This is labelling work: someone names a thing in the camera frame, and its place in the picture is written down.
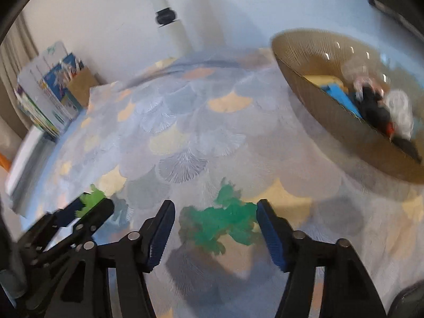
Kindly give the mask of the patterned fan-print table mat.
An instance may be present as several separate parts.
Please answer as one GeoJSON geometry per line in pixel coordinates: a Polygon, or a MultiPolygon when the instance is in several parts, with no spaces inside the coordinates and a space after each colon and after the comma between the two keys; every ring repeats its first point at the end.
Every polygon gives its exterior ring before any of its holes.
{"type": "Polygon", "coordinates": [[[346,151],[305,110],[267,50],[197,54],[91,90],[89,108],[43,155],[21,211],[23,228],[91,184],[115,211],[95,237],[119,240],[164,200],[176,221],[148,275],[161,317],[274,317],[287,274],[259,231],[228,236],[223,255],[182,243],[184,207],[213,205],[223,179],[241,199],[265,198],[311,238],[351,241],[386,307],[423,278],[423,188],[399,182],[346,151]]]}

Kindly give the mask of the brown cardboard pen holder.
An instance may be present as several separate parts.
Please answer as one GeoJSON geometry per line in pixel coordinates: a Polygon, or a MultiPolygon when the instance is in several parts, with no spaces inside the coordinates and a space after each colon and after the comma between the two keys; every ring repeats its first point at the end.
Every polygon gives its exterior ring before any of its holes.
{"type": "Polygon", "coordinates": [[[90,69],[83,68],[70,80],[67,89],[82,107],[87,108],[89,107],[90,90],[98,85],[99,81],[90,69]]]}

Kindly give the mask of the red-clothed black-haired doll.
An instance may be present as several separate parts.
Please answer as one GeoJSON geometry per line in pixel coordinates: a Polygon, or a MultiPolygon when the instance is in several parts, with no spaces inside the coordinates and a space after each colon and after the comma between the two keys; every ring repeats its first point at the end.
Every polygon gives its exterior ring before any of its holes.
{"type": "Polygon", "coordinates": [[[422,157],[418,153],[416,146],[408,139],[404,139],[403,137],[397,136],[395,134],[395,127],[392,122],[389,122],[386,127],[386,134],[390,141],[399,147],[404,153],[413,158],[418,164],[421,164],[422,157]]]}

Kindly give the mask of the row of upright books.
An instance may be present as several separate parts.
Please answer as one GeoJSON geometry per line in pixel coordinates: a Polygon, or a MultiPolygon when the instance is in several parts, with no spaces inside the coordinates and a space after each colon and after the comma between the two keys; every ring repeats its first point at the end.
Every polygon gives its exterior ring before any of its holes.
{"type": "Polygon", "coordinates": [[[68,89],[76,76],[76,56],[57,41],[24,66],[17,83],[41,115],[42,125],[53,137],[66,132],[82,105],[68,89]]]}

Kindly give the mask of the blue rectangular box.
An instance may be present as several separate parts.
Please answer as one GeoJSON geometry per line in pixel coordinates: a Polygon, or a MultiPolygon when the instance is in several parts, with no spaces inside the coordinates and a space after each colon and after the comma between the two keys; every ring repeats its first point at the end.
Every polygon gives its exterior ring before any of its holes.
{"type": "Polygon", "coordinates": [[[361,114],[357,107],[350,100],[348,95],[346,95],[343,90],[338,87],[330,86],[329,88],[321,88],[321,90],[325,91],[331,98],[336,100],[340,105],[345,107],[346,110],[352,112],[358,118],[361,118],[361,114]]]}

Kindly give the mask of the clear case with white tape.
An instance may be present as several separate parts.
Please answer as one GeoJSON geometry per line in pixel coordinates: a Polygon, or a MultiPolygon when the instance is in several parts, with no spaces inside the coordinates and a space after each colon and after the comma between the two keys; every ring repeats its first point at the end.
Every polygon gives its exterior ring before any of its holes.
{"type": "Polygon", "coordinates": [[[411,140],[414,121],[412,106],[407,93],[398,89],[390,90],[385,94],[384,104],[395,125],[395,134],[403,139],[411,140]]]}

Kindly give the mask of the black-haired white doll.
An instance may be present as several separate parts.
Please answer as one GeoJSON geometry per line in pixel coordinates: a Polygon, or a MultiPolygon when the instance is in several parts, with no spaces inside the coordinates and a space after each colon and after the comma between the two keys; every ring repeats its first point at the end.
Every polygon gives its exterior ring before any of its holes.
{"type": "Polygon", "coordinates": [[[382,96],[368,84],[362,86],[361,93],[361,99],[356,99],[356,107],[361,117],[373,128],[387,133],[391,115],[382,103],[382,96]]]}

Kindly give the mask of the light green plastic toy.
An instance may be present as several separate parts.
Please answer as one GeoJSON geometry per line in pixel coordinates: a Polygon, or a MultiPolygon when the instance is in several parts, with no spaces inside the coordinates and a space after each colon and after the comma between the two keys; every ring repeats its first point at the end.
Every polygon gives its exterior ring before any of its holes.
{"type": "Polygon", "coordinates": [[[90,192],[84,192],[79,196],[81,207],[76,210],[76,218],[84,217],[106,197],[104,192],[98,189],[95,184],[91,184],[90,189],[90,192]]]}

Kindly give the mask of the white lamp pole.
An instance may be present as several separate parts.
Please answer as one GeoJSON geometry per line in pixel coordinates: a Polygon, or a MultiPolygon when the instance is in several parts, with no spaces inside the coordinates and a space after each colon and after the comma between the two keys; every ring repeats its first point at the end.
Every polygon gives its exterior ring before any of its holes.
{"type": "Polygon", "coordinates": [[[158,31],[170,51],[170,56],[180,58],[193,51],[183,23],[168,0],[150,0],[155,12],[158,31]]]}

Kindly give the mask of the pink card pack in bowl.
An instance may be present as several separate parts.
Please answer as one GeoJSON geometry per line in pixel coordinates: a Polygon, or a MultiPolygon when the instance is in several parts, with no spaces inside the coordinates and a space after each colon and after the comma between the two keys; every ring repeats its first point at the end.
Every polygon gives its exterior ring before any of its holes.
{"type": "Polygon", "coordinates": [[[353,87],[356,91],[360,91],[365,85],[368,85],[374,91],[383,91],[379,81],[372,76],[360,75],[354,78],[353,87]]]}

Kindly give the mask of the amber ribbed glass bowl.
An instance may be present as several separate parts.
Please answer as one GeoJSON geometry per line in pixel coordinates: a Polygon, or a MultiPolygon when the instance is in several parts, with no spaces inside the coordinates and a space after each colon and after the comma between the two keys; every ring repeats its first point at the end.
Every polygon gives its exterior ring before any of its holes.
{"type": "Polygon", "coordinates": [[[349,151],[397,179],[423,184],[423,82],[343,34],[291,29],[272,39],[288,85],[349,151]]]}

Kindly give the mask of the dark green plastic tree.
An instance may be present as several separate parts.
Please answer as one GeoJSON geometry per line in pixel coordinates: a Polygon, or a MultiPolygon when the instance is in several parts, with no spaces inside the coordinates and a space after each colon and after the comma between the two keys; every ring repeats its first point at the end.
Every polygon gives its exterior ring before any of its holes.
{"type": "Polygon", "coordinates": [[[182,243],[200,248],[204,253],[223,255],[226,247],[220,241],[230,237],[238,244],[250,246],[259,240],[257,205],[241,199],[241,191],[223,179],[213,205],[203,210],[184,207],[179,217],[178,235],[182,243]]]}

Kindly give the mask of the black smartphone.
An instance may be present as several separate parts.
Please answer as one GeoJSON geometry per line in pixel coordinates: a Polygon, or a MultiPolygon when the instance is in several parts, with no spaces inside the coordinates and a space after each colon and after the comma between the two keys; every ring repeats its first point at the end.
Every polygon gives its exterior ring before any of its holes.
{"type": "Polygon", "coordinates": [[[393,300],[388,318],[424,318],[424,283],[403,289],[393,300]]]}

